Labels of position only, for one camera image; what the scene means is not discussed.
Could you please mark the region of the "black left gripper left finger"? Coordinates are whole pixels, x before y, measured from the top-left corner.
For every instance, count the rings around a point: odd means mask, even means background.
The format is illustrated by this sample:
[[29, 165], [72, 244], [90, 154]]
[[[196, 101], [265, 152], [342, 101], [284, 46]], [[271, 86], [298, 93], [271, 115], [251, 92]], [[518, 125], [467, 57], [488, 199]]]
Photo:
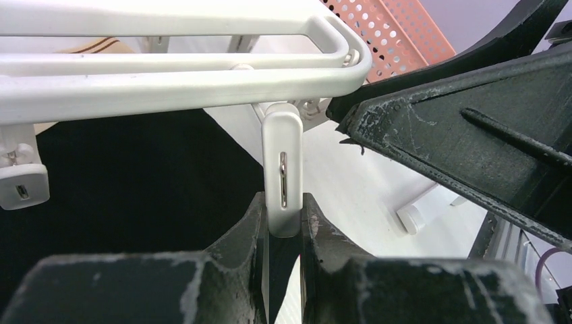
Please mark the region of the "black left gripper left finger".
[[267, 323], [263, 286], [267, 232], [264, 194], [254, 195], [244, 216], [206, 252], [204, 323]]

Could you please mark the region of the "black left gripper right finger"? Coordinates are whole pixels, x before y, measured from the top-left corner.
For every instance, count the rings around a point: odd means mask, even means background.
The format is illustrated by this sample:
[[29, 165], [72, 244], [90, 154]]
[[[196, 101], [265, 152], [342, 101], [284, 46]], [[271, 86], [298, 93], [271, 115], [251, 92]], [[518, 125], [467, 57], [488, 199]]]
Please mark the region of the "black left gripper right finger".
[[303, 194], [300, 257], [304, 323], [359, 323], [355, 261], [374, 256], [333, 225]]

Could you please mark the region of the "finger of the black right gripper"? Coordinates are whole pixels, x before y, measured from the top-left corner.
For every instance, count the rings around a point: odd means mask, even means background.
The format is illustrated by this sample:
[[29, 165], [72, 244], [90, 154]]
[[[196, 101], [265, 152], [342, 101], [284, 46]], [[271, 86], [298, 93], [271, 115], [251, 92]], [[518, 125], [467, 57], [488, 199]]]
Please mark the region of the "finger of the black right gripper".
[[562, 12], [566, 1], [519, 1], [507, 16], [469, 49], [440, 63], [364, 85], [335, 97], [326, 116], [340, 123], [363, 101], [531, 55]]
[[363, 101], [338, 130], [571, 250], [570, 45]]

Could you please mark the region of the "pink basket with underwear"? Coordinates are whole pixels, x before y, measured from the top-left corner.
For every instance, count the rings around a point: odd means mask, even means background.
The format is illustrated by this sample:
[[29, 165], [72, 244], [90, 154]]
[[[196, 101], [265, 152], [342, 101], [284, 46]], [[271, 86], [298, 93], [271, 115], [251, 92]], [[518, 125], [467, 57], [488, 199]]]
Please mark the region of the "pink basket with underwear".
[[456, 55], [417, 0], [322, 0], [360, 35], [372, 53], [369, 83], [412, 72]]

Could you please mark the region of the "white clip hanger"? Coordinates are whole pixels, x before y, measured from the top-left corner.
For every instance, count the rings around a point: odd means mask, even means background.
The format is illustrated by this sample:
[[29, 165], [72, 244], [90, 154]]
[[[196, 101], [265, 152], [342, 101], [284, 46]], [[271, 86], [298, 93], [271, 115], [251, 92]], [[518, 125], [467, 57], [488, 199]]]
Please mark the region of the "white clip hanger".
[[357, 90], [372, 56], [365, 42], [312, 1], [2, 1], [2, 36], [304, 35], [311, 54], [136, 53], [1, 56], [1, 207], [49, 199], [34, 125], [66, 120], [268, 103], [262, 124], [268, 230], [301, 227], [300, 99]]

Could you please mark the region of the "black underwear beige waistband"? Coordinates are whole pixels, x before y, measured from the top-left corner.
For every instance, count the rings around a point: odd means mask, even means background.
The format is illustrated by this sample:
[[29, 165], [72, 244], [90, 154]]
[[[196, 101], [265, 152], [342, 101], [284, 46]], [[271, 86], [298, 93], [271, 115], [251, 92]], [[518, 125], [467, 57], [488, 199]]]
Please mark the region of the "black underwear beige waistband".
[[[1, 207], [2, 323], [204, 323], [206, 249], [263, 190], [201, 109], [63, 121], [35, 136], [49, 199]], [[265, 237], [267, 323], [296, 253]]]

